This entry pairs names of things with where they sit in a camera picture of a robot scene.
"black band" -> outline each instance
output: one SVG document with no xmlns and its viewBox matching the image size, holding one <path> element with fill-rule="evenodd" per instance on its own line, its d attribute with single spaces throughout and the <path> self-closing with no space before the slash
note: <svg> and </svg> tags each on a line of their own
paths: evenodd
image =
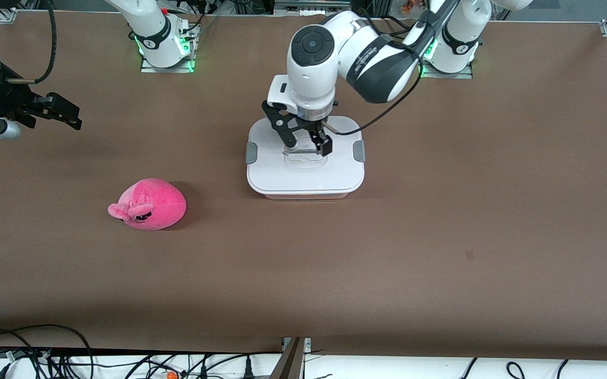
<svg viewBox="0 0 607 379">
<path fill-rule="evenodd" d="M 443 41 L 446 45 L 451 46 L 451 50 L 455 55 L 465 55 L 471 48 L 476 45 L 479 38 L 476 38 L 473 41 L 463 42 L 453 38 L 453 36 L 448 32 L 448 24 L 443 27 L 443 31 L 441 31 L 441 36 L 443 36 Z"/>
<path fill-rule="evenodd" d="M 140 41 L 140 45 L 142 45 L 142 47 L 147 48 L 149 50 L 156 50 L 157 48 L 159 48 L 159 45 L 166 38 L 168 38 L 172 27 L 170 24 L 170 19 L 168 19 L 168 17 L 164 17 L 164 19 L 166 19 L 166 25 L 164 25 L 164 28 L 161 29 L 160 32 L 158 32 L 157 34 L 154 34 L 154 36 L 144 37 L 144 36 L 140 36 L 140 34 L 133 32 L 133 34 L 135 34 L 135 38 L 137 38 L 137 40 Z"/>
<path fill-rule="evenodd" d="M 376 39 L 371 41 L 364 50 L 357 55 L 355 62 L 352 63 L 350 69 L 348 70 L 348 74 L 346 75 L 346 81 L 351 86 L 354 86 L 357 77 L 361 74 L 364 67 L 369 63 L 371 58 L 374 55 L 378 54 L 378 52 L 383 48 L 383 46 L 387 45 L 390 42 L 390 36 L 388 34 L 381 34 Z"/>
</svg>

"plush toy eye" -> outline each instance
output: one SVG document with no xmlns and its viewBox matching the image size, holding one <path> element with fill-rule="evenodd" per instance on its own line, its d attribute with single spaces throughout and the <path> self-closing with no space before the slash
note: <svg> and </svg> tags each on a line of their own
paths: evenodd
<svg viewBox="0 0 607 379">
<path fill-rule="evenodd" d="M 147 213 L 147 214 L 143 214 L 142 216 L 135 216 L 133 218 L 135 218 L 138 221 L 144 221 L 147 220 L 147 218 L 151 216 L 151 212 Z"/>
</svg>

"pink ball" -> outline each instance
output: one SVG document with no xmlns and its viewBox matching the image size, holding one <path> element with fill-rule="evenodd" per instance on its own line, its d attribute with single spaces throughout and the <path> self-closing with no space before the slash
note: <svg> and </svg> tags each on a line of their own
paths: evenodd
<svg viewBox="0 0 607 379">
<path fill-rule="evenodd" d="M 107 211 L 136 230 L 162 230 L 184 216 L 186 201 L 174 185 L 150 178 L 131 185 Z"/>
</svg>

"brown surface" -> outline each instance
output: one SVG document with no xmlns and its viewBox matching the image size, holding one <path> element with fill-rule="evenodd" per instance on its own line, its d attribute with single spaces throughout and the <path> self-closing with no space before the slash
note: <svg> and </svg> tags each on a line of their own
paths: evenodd
<svg viewBox="0 0 607 379">
<path fill-rule="evenodd" d="M 39 93 L 82 108 L 0 141 L 0 326 L 61 322 L 95 347 L 607 359 L 607 38 L 596 24 L 491 24 L 474 80 L 424 79 L 366 131 L 343 201 L 251 191 L 244 148 L 290 36 L 311 18 L 222 17 L 197 72 L 138 72 L 118 14 L 58 14 Z M 0 27 L 26 77 L 46 15 Z M 337 115 L 366 105 L 339 81 Z M 131 230 L 109 203 L 145 177 L 188 215 Z M 58 334 L 37 344 L 76 345 Z"/>
</svg>

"pink plush toy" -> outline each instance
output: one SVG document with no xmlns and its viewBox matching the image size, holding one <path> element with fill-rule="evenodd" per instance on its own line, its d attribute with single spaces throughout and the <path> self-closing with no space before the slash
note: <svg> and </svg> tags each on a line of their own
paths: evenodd
<svg viewBox="0 0 607 379">
<path fill-rule="evenodd" d="M 162 230 L 184 216 L 186 201 L 169 182 L 143 179 L 123 192 L 118 204 L 110 205 L 107 211 L 137 230 Z"/>
</svg>

